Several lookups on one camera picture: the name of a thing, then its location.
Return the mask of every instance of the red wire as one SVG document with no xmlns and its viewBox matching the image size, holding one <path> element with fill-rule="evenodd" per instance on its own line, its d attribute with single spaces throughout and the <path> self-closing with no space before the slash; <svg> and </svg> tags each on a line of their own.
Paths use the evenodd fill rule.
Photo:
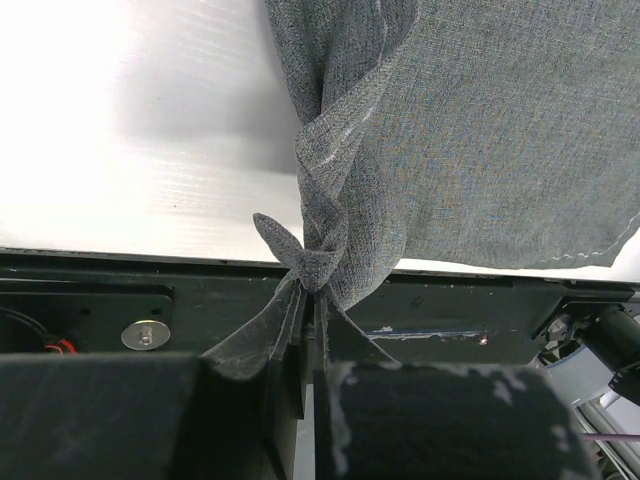
<svg viewBox="0 0 640 480">
<path fill-rule="evenodd" d="M 73 344 L 69 340 L 67 340 L 66 338 L 63 338 L 62 340 L 60 340 L 60 343 L 62 345 L 64 345 L 65 347 L 67 347 L 69 352 L 78 353 L 78 351 L 76 350 L 76 347 L 74 347 Z"/>
<path fill-rule="evenodd" d="M 62 351 L 62 349 L 57 345 L 45 345 L 44 348 L 50 348 L 51 350 L 57 350 L 60 355 L 62 355 L 64 353 Z"/>
</svg>

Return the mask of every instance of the screw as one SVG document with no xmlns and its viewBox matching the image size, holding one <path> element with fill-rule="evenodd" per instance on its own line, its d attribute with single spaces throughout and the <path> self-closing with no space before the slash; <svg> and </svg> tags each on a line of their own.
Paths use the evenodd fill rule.
<svg viewBox="0 0 640 480">
<path fill-rule="evenodd" d="M 140 332 L 140 345 L 148 347 L 153 343 L 153 330 L 150 327 L 145 327 Z"/>
</svg>

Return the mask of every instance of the black metal plate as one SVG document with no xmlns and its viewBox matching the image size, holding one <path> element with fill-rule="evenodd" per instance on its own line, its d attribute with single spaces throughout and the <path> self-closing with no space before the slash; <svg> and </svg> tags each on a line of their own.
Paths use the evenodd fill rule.
<svg viewBox="0 0 640 480">
<path fill-rule="evenodd" d="M 128 350 L 120 333 L 138 320 L 171 328 L 171 290 L 166 287 L 2 282 L 0 306 L 17 310 L 84 352 Z"/>
<path fill-rule="evenodd" d="M 169 289 L 173 297 L 172 337 L 166 349 L 201 353 L 257 315 L 286 273 L 275 265 L 214 260 L 85 257 L 54 252 L 0 254 L 0 278 Z M 417 336 L 436 331 L 449 334 L 444 338 L 376 340 L 403 362 L 526 363 L 544 344 L 537 333 L 561 307 L 563 298 L 624 302 L 634 293 L 629 284 L 615 282 L 403 274 L 391 275 L 388 283 L 348 313 L 369 334 L 386 326 L 395 333 Z M 91 332 L 95 333 L 91 342 L 98 337 L 119 342 L 121 324 L 103 322 L 100 328 L 104 330 L 99 335 Z M 477 335 L 454 335 L 463 332 L 485 332 L 489 342 L 479 345 Z M 96 344 L 96 348 L 111 347 L 105 343 Z"/>
</svg>

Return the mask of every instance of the white scuff mark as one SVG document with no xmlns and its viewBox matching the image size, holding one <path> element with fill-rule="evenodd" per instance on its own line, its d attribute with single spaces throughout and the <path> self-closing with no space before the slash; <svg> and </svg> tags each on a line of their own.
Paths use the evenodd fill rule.
<svg viewBox="0 0 640 480">
<path fill-rule="evenodd" d="M 515 370 L 507 368 L 502 371 L 502 374 L 507 382 L 509 382 L 509 385 L 511 385 L 511 388 L 519 390 L 520 392 L 527 391 L 527 384 L 516 376 Z"/>
<path fill-rule="evenodd" d="M 511 391 L 509 390 L 509 387 L 507 387 L 506 383 L 500 380 L 496 380 L 495 382 L 493 382 L 493 395 L 496 398 L 504 401 L 504 403 L 506 403 L 507 405 L 513 407 L 513 398 L 511 397 Z"/>
<path fill-rule="evenodd" d="M 551 427 L 551 433 L 553 433 L 558 440 L 556 447 L 561 452 L 568 453 L 571 451 L 571 445 L 569 444 L 569 432 L 562 425 L 553 425 Z"/>
<path fill-rule="evenodd" d="M 385 370 L 400 370 L 402 368 L 400 362 L 380 362 L 378 365 Z"/>
<path fill-rule="evenodd" d="M 367 334 L 371 340 L 424 340 L 427 338 L 474 338 L 483 335 L 484 332 L 425 332 L 425 333 L 384 333 L 383 330 L 374 330 Z"/>
<path fill-rule="evenodd" d="M 443 370 L 445 372 L 452 373 L 461 377 L 468 377 L 471 372 L 478 373 L 481 377 L 489 378 L 494 373 L 501 373 L 509 386 L 514 390 L 525 392 L 527 385 L 520 380 L 515 371 L 511 368 L 503 368 L 498 364 L 486 364 L 486 365 L 456 365 L 449 363 L 433 363 L 434 368 Z"/>
<path fill-rule="evenodd" d="M 329 390 L 329 409 L 331 413 L 331 436 L 333 445 L 331 447 L 333 462 L 336 466 L 338 476 L 343 476 L 349 471 L 349 463 L 344 454 L 344 449 L 351 443 L 351 430 L 344 417 L 342 405 L 340 405 L 340 390 L 342 383 L 351 375 L 355 363 L 338 363 L 327 372 L 327 388 Z"/>
</svg>

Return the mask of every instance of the black cable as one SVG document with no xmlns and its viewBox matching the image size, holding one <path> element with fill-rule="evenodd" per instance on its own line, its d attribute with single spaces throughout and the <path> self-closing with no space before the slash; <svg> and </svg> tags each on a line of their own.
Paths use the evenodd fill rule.
<svg viewBox="0 0 640 480">
<path fill-rule="evenodd" d="M 8 318 L 10 320 L 15 320 L 22 323 L 23 325 L 29 327 L 31 330 L 40 335 L 43 339 L 48 334 L 47 329 L 44 328 L 44 326 L 40 322 L 28 315 L 25 315 L 24 313 L 0 307 L 0 316 L 4 316 L 5 318 Z"/>
</svg>

